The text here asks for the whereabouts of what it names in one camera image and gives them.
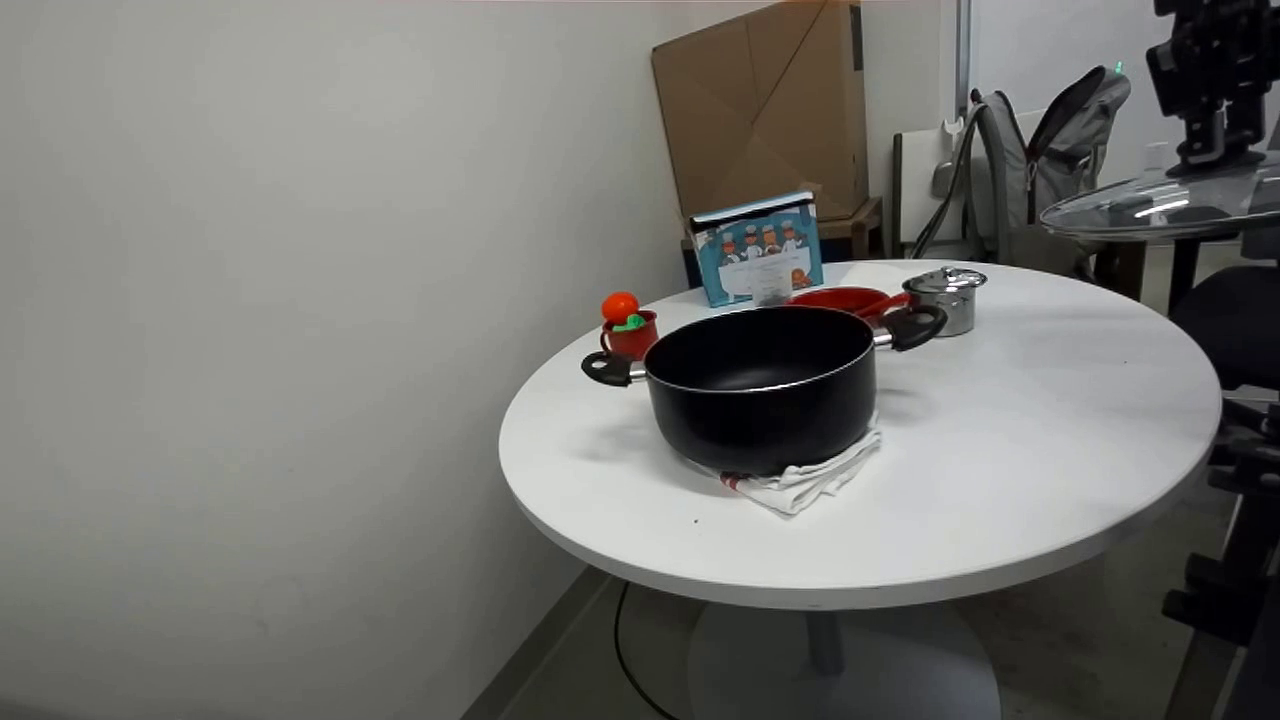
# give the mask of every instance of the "black pot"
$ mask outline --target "black pot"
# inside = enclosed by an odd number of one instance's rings
[[[890,349],[929,346],[946,315],[906,310],[882,320]],[[877,414],[871,326],[825,310],[759,310],[689,326],[642,358],[658,431],[690,464],[776,476],[866,436]],[[585,358],[601,385],[632,385],[611,354]]]

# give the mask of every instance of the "table pedestal base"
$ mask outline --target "table pedestal base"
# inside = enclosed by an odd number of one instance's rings
[[[791,614],[709,608],[689,648],[689,707],[690,720],[998,720],[998,687],[952,608],[828,616],[825,642]]]

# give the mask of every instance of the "silver pot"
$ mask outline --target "silver pot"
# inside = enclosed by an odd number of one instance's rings
[[[902,280],[902,293],[914,298],[914,306],[946,312],[946,326],[941,338],[967,338],[976,326],[978,286],[987,286],[987,276],[976,270],[937,270]]]

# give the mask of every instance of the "round white table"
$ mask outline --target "round white table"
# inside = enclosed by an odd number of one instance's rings
[[[828,286],[896,293],[929,270],[941,263],[828,263]],[[499,464],[539,531],[621,581],[730,606],[690,642],[694,717],[738,707],[847,717],[853,704],[860,717],[941,707],[941,717],[991,717],[995,684],[973,634],[957,616],[906,606],[995,593],[1079,566],[1124,521],[1169,502],[1207,455],[1220,385],[1177,326],[1079,280],[967,270],[987,274],[976,333],[914,354],[879,349],[879,452],[839,497],[797,521],[670,455],[642,385],[621,392],[585,380],[580,359],[597,349],[597,333],[554,354],[517,392]],[[652,310],[658,333],[738,312],[709,310],[699,293]],[[803,648],[803,624],[785,614],[853,608],[906,614],[839,621],[847,694],[831,682],[825,687],[803,682],[799,698],[779,694],[767,678],[785,673],[797,684],[785,635]],[[756,655],[779,668],[742,661],[738,646],[767,646]]]

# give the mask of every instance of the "red cup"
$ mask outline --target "red cup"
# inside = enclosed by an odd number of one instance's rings
[[[886,298],[877,290],[821,290],[791,298],[791,310],[828,310],[860,315],[864,326],[879,326],[886,312],[913,310],[913,298]]]
[[[652,312],[639,312],[642,315],[642,328],[634,333],[611,333],[608,326],[601,328],[601,349],[604,354],[615,354],[622,359],[642,359],[646,349],[654,346],[654,315]]]

